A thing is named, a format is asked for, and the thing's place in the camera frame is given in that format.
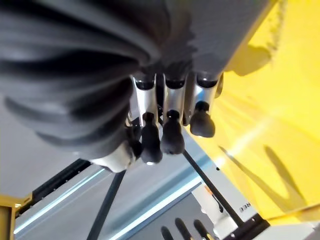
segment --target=black metal rod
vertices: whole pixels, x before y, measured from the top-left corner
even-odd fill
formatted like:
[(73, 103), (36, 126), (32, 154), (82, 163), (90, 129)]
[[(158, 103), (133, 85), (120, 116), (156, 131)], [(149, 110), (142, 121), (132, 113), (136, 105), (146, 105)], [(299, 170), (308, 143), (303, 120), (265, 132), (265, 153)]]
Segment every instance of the black metal rod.
[(109, 213), (109, 210), (111, 208), (111, 205), (116, 197), (117, 191), (120, 187), (120, 184), (122, 182), (122, 179), (124, 178), (126, 171), (122, 171), (120, 173), (116, 173), (112, 183), (109, 187), (108, 192), (106, 193), (106, 196), (103, 200), (103, 203), (100, 207), (100, 210), (94, 220), (94, 223), (92, 225), (92, 228), (90, 230), (90, 233), (87, 237), (87, 240), (97, 240), (99, 237), (99, 234), (101, 232), (101, 229), (106, 221), (107, 215)]
[(207, 177), (207, 175), (204, 173), (204, 171), (202, 171), (202, 169), (198, 166), (198, 164), (195, 162), (195, 160), (190, 156), (190, 154), (186, 150), (184, 150), (182, 154), (187, 159), (187, 161), (190, 163), (190, 165), (193, 167), (193, 169), (199, 174), (199, 176), (202, 178), (204, 183), (208, 186), (208, 188), (211, 190), (213, 195), (216, 197), (216, 199), (223, 206), (223, 208), (228, 212), (230, 217), (234, 220), (235, 224), (238, 227), (243, 225), (244, 222), (241, 220), (239, 215), (230, 206), (230, 204), (227, 202), (227, 200), (221, 195), (219, 190), (215, 187), (215, 185), (213, 185), (213, 183), (210, 181), (210, 179)]

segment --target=black rubber tip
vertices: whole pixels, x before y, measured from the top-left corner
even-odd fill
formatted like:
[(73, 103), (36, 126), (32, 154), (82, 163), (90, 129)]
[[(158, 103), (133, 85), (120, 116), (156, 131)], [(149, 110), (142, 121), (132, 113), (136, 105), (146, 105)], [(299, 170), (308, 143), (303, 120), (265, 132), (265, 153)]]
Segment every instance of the black rubber tip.
[(148, 165), (154, 165), (162, 160), (162, 152), (160, 150), (159, 130), (151, 122), (146, 122), (141, 131), (142, 135), (142, 161)]
[(216, 127), (209, 114), (205, 111), (196, 111), (190, 120), (190, 132), (193, 135), (204, 138), (212, 138), (215, 135)]
[(185, 149), (184, 137), (181, 134), (181, 125), (176, 119), (169, 118), (163, 126), (160, 149), (165, 154), (181, 154)]

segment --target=yellow surface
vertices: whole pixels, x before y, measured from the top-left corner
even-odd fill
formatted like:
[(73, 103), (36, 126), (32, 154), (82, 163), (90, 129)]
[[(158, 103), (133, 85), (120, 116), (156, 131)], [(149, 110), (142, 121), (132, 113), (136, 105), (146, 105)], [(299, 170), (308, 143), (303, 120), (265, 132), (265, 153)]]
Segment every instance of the yellow surface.
[(284, 223), (299, 224), (301, 222), (318, 221), (320, 215), (320, 205), (312, 206), (302, 211), (288, 215), (268, 219), (270, 225), (282, 225)]
[(14, 240), (16, 212), (32, 200), (32, 194), (25, 198), (0, 195), (0, 240)]
[(270, 6), (226, 67), (215, 136), (193, 136), (265, 219), (320, 204), (320, 1)]

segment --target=fluorescent light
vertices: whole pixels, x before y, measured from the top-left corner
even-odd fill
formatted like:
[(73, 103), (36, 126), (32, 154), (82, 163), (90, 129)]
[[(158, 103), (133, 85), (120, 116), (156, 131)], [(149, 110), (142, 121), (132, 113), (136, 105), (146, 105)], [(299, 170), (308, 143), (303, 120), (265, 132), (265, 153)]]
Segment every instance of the fluorescent light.
[(48, 211), (50, 211), (52, 208), (54, 208), (55, 206), (57, 206), (59, 203), (61, 203), (63, 200), (65, 200), (67, 197), (69, 197), (71, 194), (73, 194), (75, 191), (77, 191), (79, 188), (81, 188), (83, 185), (85, 185), (86, 183), (88, 183), (89, 181), (91, 181), (93, 178), (95, 178), (96, 176), (98, 176), (100, 173), (102, 173), (104, 171), (104, 169), (101, 169), (100, 171), (98, 171), (97, 173), (95, 173), (94, 175), (92, 175), (91, 177), (85, 177), (84, 179), (82, 179), (80, 182), (78, 182), (76, 185), (74, 185), (72, 188), (70, 188), (68, 191), (66, 191), (65, 193), (63, 193), (61, 196), (59, 196), (56, 200), (52, 201), (49, 205), (45, 206), (43, 209), (41, 209), (40, 211), (38, 211), (35, 215), (33, 215), (32, 217), (30, 217), (27, 221), (25, 221), (23, 224), (21, 224), (20, 226), (18, 226), (15, 230), (14, 230), (14, 234), (19, 233), (22, 229), (24, 229), (25, 227), (27, 227), (28, 225), (30, 225), (31, 223), (33, 223), (35, 220), (37, 220), (38, 218), (40, 218), (41, 216), (43, 216), (45, 213), (47, 213)]
[(117, 234), (109, 238), (109, 240), (117, 240), (121, 238), (123, 235), (128, 233), (130, 230), (141, 224), (143, 221), (147, 220), (149, 217), (151, 217), (156, 212), (163, 209), (168, 204), (172, 203), (174, 200), (176, 200), (178, 197), (180, 197), (182, 194), (188, 192), (190, 189), (197, 186), (199, 183), (201, 183), (201, 177), (197, 176), (190, 182), (188, 182), (186, 185), (179, 188), (177, 191), (169, 195), (167, 198), (162, 200), (161, 202), (157, 203), (154, 207), (152, 207), (150, 210), (142, 214), (140, 217), (138, 217), (136, 220), (134, 220), (132, 223), (130, 223), (128, 226), (123, 228), (121, 231), (119, 231)]

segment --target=yellow metal panel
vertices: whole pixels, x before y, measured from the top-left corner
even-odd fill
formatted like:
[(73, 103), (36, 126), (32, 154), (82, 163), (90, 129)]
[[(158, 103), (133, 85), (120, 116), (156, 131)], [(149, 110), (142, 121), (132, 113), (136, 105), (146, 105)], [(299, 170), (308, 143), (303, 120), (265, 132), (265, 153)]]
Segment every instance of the yellow metal panel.
[(0, 240), (14, 240), (16, 212), (32, 200), (32, 193), (25, 198), (0, 195)]
[(226, 68), (215, 136), (193, 136), (265, 219), (320, 203), (319, 13), (318, 0), (274, 4)]
[(301, 222), (318, 221), (320, 205), (307, 208), (288, 215), (268, 219), (270, 225), (299, 224)]

